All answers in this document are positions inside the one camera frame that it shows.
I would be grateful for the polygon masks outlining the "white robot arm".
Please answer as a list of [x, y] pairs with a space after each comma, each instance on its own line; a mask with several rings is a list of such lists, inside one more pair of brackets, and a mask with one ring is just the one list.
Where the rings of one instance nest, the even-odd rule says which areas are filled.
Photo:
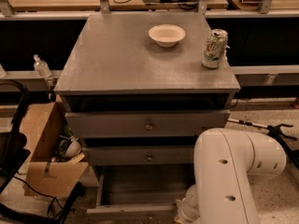
[[280, 175], [286, 154], [262, 133], [213, 128], [193, 151], [195, 184], [177, 201], [180, 224], [260, 224], [250, 189]]

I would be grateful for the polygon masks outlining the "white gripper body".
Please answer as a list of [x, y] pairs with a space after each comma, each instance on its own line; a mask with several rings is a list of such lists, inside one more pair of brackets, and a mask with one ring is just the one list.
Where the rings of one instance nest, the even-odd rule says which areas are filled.
[[187, 189], [182, 201], [182, 209], [178, 210], [178, 222], [180, 224], [199, 224], [198, 195], [195, 185]]

